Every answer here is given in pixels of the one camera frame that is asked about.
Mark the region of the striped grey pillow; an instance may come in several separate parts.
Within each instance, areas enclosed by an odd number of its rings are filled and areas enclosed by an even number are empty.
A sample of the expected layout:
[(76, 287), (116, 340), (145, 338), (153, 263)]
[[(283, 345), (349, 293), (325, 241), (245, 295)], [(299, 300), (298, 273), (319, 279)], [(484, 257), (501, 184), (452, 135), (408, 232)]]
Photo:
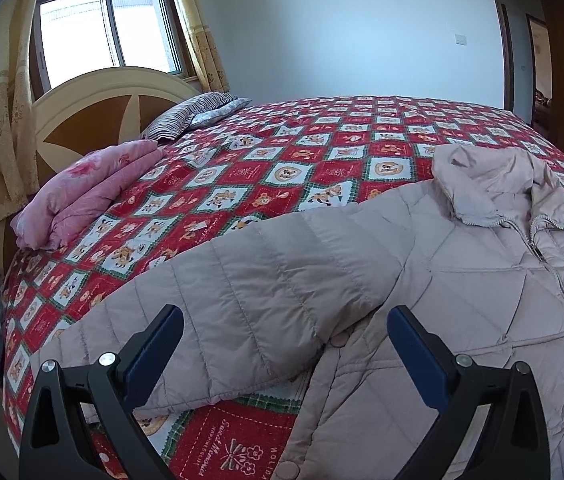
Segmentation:
[(247, 107), (248, 98), (235, 98), (227, 92), (206, 92), (193, 96), (155, 118), (140, 134), (142, 140), (170, 142), (186, 131), (205, 128), (221, 122)]

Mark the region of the cream and brown headboard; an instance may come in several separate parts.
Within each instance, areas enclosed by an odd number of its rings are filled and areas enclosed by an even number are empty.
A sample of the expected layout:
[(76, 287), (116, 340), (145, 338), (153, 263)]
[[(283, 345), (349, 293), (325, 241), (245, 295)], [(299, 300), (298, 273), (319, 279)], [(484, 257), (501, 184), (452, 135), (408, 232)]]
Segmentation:
[(198, 93), (177, 76), (129, 66), (60, 84), (32, 107), (39, 181), (46, 183), (93, 151), (137, 139), (158, 115)]

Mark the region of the pink folded blanket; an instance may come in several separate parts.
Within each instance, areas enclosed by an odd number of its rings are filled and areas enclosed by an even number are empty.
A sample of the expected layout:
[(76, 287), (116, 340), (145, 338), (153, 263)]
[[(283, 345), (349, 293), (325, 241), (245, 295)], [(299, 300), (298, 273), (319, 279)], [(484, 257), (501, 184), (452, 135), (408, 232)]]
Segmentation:
[(154, 140), (107, 146), (55, 174), (11, 221), (20, 249), (68, 245), (163, 158)]

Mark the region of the yellow right curtain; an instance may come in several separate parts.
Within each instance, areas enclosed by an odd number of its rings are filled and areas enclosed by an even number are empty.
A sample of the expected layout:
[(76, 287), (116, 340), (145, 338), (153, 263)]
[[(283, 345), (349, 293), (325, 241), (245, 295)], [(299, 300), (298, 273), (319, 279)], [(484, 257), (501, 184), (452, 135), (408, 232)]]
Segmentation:
[(175, 0), (175, 8), (201, 88), (206, 92), (229, 92), (215, 39), (197, 0)]

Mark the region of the yellow lace left curtain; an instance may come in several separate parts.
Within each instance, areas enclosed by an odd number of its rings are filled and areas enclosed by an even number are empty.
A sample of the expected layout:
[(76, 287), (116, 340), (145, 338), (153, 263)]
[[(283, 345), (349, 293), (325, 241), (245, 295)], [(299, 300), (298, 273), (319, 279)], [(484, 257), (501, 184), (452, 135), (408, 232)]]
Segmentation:
[(37, 0), (0, 4), (0, 221), (39, 190), (29, 46)]

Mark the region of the window with grey frame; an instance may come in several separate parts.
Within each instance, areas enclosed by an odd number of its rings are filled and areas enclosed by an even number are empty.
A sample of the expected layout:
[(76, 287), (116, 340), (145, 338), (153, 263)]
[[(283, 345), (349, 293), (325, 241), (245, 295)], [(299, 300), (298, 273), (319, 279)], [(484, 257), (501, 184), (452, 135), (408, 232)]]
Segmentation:
[(102, 68), (193, 75), (175, 0), (37, 0), (32, 55), (42, 93)]

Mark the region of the beige quilted down jacket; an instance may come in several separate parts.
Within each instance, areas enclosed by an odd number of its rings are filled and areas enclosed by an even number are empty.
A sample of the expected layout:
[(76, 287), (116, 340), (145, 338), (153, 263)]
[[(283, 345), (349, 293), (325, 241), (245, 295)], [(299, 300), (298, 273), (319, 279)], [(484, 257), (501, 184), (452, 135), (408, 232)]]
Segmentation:
[(520, 148), (440, 145), (432, 176), (225, 233), (140, 274), (32, 356), (93, 363), (165, 304), (184, 334), (143, 408), (201, 408), (311, 375), (276, 478), (391, 479), (434, 420), (387, 336), (409, 307), (480, 364), (528, 363), (564, 478), (564, 188)]

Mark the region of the red patchwork bear bedspread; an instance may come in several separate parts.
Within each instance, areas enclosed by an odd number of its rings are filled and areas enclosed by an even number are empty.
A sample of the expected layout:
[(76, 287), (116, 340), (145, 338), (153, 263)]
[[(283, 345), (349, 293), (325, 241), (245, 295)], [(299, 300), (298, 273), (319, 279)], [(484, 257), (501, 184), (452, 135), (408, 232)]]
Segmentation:
[[(564, 188), (564, 153), (511, 112), (472, 103), (356, 96), (245, 108), (183, 133), (76, 240), (21, 252), (5, 285), (3, 409), (20, 442), (32, 356), (142, 273), (225, 233), (311, 206), (344, 207), (432, 176), (440, 145), (520, 148)], [(138, 411), (183, 479), (272, 479), (311, 375), (201, 408)]]

